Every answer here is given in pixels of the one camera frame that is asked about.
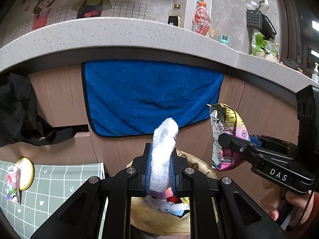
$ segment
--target blue towel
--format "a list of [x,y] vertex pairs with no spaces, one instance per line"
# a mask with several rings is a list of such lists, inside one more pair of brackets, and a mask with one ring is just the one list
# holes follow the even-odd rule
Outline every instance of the blue towel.
[[205,68],[141,60],[82,65],[87,115],[103,137],[153,134],[172,117],[181,128],[209,118],[223,74]]

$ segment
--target human hand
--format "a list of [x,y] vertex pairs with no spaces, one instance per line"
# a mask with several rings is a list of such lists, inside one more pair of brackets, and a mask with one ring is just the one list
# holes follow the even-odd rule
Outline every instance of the human hand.
[[[272,189],[272,191],[261,200],[262,208],[267,211],[267,213],[269,214],[269,216],[272,217],[273,220],[276,221],[279,215],[278,207],[280,205],[280,200],[281,200],[281,187],[263,179],[263,188],[265,190]],[[299,219],[301,218],[301,215],[306,208],[306,204],[310,197],[310,193],[311,192],[309,191],[307,194],[303,196],[296,195],[292,193],[291,191],[288,191],[286,193],[286,200],[289,203],[299,208],[296,215],[291,219],[289,223],[290,227],[295,227],[298,224]],[[303,224],[304,222],[307,221],[312,211],[313,205],[314,205],[314,195],[312,195],[310,203],[307,207],[307,210],[300,224]]]

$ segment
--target pink packaging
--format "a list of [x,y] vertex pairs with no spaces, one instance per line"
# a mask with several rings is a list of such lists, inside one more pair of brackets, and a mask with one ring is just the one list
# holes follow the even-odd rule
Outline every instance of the pink packaging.
[[19,186],[19,169],[16,166],[10,166],[7,172],[7,199],[15,204],[20,205],[20,186]]
[[247,129],[238,113],[228,105],[219,103],[209,105],[209,107],[213,133],[211,167],[219,171],[234,169],[245,160],[240,153],[221,148],[218,143],[218,136],[225,132],[250,141]]

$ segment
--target trash can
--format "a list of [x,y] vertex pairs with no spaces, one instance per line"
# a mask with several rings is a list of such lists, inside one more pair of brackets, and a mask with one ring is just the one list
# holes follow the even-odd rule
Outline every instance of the trash can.
[[[215,172],[202,160],[180,150],[177,150],[177,155],[187,158],[189,166],[192,168],[198,169],[209,178],[217,179]],[[180,218],[150,208],[144,198],[132,198],[131,225],[144,232],[155,235],[188,235],[190,234],[190,213]]]

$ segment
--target cartoon boy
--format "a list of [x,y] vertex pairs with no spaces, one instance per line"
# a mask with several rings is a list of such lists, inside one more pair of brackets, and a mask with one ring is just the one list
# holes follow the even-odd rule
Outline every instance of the cartoon boy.
[[109,0],[80,0],[74,7],[73,11],[78,11],[77,19],[100,17],[102,11],[112,9]]

